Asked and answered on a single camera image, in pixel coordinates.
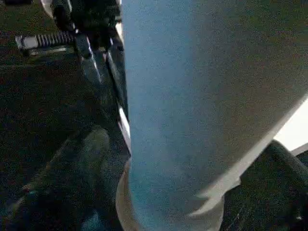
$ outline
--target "dark surface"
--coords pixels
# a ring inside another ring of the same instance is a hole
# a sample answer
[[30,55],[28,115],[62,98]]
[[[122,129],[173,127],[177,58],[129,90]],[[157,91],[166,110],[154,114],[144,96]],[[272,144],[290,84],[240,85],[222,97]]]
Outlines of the dark surface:
[[277,142],[269,145],[226,193],[221,231],[290,230],[308,189],[308,153],[298,159]]
[[115,192],[128,157],[117,125],[98,118],[76,58],[27,64],[29,60],[21,56],[14,41],[15,35],[56,30],[39,4],[0,6],[0,216],[68,135],[94,121],[107,128],[112,146],[112,155],[104,160],[105,180],[97,204],[105,226],[117,227]]

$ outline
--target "cylindrical object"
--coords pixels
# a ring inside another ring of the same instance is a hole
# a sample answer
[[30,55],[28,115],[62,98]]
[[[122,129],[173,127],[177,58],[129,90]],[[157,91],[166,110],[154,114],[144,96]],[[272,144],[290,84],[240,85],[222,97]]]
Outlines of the cylindrical object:
[[212,208],[305,98],[307,6],[138,0],[123,11],[136,219],[210,230]]

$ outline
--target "dark background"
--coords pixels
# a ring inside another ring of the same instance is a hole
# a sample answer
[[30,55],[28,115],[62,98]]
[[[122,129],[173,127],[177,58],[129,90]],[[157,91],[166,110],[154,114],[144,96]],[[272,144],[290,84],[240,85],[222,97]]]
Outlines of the dark background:
[[31,64],[17,49],[16,35],[56,31],[42,6],[0,6],[0,211],[61,143],[92,120],[82,72],[73,57]]

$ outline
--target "metal spring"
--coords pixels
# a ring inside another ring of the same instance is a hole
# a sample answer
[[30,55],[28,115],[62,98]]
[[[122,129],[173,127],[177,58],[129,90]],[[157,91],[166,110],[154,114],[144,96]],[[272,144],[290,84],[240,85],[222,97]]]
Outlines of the metal spring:
[[74,42],[74,37],[69,32],[58,32],[49,35],[36,35],[38,47],[53,47],[68,45]]

